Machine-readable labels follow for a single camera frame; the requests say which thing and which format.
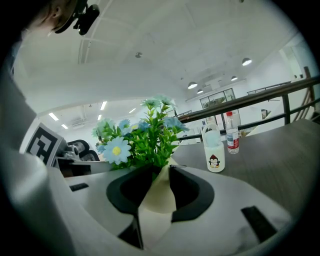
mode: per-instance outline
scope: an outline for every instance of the light fixture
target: light fixture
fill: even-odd
[[[54,113],[49,113],[49,116],[53,118],[54,121],[58,121],[58,117],[55,116]]]
[[[104,109],[105,109],[106,104],[107,104],[107,102],[106,102],[106,101],[102,102],[102,105],[101,105],[100,110],[104,110]]]
[[[251,62],[252,62],[251,59],[249,59],[249,58],[244,58],[243,61],[242,61],[242,66],[249,65]]]
[[[195,87],[197,87],[198,86],[198,84],[196,83],[196,82],[191,82],[191,83],[189,83],[189,85],[188,85],[188,89],[192,89],[192,88],[195,88]]]
[[[133,111],[135,111],[136,109],[134,108],[134,109],[132,109],[130,112],[129,112],[129,114],[131,114]]]

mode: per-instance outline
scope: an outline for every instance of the ceiling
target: ceiling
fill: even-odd
[[[95,125],[98,122],[98,115],[100,114],[102,115],[101,119],[111,118],[116,122],[124,118],[133,117],[142,109],[140,103],[140,99],[108,101],[104,110],[100,110],[102,102],[97,102],[56,110],[53,113],[59,119],[58,121],[54,121],[48,114],[40,116],[38,120],[56,133],[65,130],[61,126],[62,124],[72,131],[84,126]]]
[[[108,101],[144,98],[160,93],[161,89],[170,90],[173,98],[186,100],[196,96],[199,88],[188,90],[189,82],[203,86],[217,79],[222,87],[231,83],[232,76],[243,79],[295,33],[293,24],[264,0],[88,2],[99,5],[100,16],[85,36],[79,36],[72,27],[49,37],[38,31],[27,35],[22,44],[15,62],[15,79],[27,101],[30,97],[30,106],[39,109],[36,112],[85,101],[97,102],[104,94],[108,95]],[[137,52],[142,53],[142,58],[135,58]],[[245,57],[251,58],[252,64],[243,67]],[[94,74],[89,76],[90,85],[81,76],[89,67],[93,67],[90,72]],[[140,68],[141,72],[130,74],[128,82],[125,78],[129,72],[124,67]],[[119,72],[112,77],[112,85],[95,81],[103,76],[106,77],[102,81],[110,80],[112,74],[106,72],[111,69]],[[142,79],[151,72],[166,80],[157,84],[152,80],[159,81],[159,77]],[[38,79],[49,73],[46,80]],[[68,75],[62,79],[61,74]],[[77,80],[76,86],[86,90],[78,95],[75,87],[69,92],[71,80]],[[128,83],[134,84],[135,90],[128,90]],[[57,89],[60,84],[63,84],[61,90]],[[117,90],[111,91],[108,86]],[[64,91],[73,93],[74,99],[63,98]]]

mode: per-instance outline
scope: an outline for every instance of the penguin logo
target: penguin logo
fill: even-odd
[[[219,168],[220,161],[218,158],[213,154],[209,159],[209,164],[211,168]]]

